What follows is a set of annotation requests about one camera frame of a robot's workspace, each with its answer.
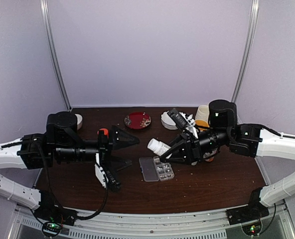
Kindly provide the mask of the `grey capped orange label bottle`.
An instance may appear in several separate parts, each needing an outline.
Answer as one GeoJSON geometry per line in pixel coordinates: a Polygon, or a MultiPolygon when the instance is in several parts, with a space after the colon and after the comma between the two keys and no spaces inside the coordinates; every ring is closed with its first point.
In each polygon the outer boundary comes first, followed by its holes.
{"type": "Polygon", "coordinates": [[[212,152],[205,153],[203,155],[204,161],[206,161],[206,162],[212,162],[213,159],[214,159],[214,156],[215,156],[216,152],[217,152],[217,150],[214,150],[212,152]]]}

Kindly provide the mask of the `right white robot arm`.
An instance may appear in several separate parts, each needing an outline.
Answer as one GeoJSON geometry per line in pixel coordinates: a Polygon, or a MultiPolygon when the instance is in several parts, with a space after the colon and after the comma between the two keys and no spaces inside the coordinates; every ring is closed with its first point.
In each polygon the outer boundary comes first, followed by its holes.
{"type": "MultiPolygon", "coordinates": [[[[237,106],[227,100],[209,103],[209,128],[193,133],[184,131],[170,143],[170,149],[160,155],[161,162],[192,164],[204,160],[222,146],[248,157],[278,157],[295,160],[295,135],[277,132],[261,124],[238,124],[237,106]]],[[[244,216],[255,219],[264,207],[295,194],[295,172],[280,181],[251,193],[244,216]]]]}

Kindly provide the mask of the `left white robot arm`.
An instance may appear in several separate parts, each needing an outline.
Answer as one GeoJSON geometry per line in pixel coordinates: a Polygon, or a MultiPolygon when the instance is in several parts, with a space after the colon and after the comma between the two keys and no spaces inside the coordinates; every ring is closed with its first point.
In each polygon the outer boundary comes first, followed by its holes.
{"type": "MultiPolygon", "coordinates": [[[[140,140],[117,126],[100,129],[97,140],[84,140],[78,135],[77,116],[70,112],[50,114],[46,132],[28,134],[14,141],[0,144],[0,169],[44,169],[70,162],[93,162],[95,176],[105,190],[119,189],[110,166],[113,150],[139,144],[140,140]]],[[[51,189],[25,187],[0,174],[0,196],[32,210],[40,210],[49,221],[60,216],[59,204],[51,189]]]]}

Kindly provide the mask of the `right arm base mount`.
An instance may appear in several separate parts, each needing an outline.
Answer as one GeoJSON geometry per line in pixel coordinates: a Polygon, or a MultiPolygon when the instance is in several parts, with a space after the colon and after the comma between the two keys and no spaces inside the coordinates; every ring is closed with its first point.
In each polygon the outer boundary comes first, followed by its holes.
{"type": "Polygon", "coordinates": [[[226,211],[229,225],[240,224],[246,236],[255,237],[263,232],[262,218],[269,215],[268,208],[249,206],[228,209],[226,211]]]}

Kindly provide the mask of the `clear plastic pill organizer box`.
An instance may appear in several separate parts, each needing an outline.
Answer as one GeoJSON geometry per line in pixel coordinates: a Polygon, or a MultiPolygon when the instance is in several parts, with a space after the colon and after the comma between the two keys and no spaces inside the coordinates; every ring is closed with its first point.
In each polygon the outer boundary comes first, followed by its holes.
{"type": "Polygon", "coordinates": [[[162,163],[158,157],[139,158],[139,164],[145,182],[167,181],[174,178],[170,163],[162,163]]]}

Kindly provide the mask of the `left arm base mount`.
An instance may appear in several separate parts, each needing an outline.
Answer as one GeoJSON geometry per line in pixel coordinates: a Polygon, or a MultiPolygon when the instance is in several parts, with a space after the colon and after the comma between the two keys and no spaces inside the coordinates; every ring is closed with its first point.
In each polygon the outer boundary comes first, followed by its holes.
{"type": "Polygon", "coordinates": [[[47,238],[58,236],[63,230],[64,225],[73,226],[76,221],[77,212],[75,210],[57,207],[36,210],[30,209],[32,215],[41,224],[41,232],[47,238]]]}

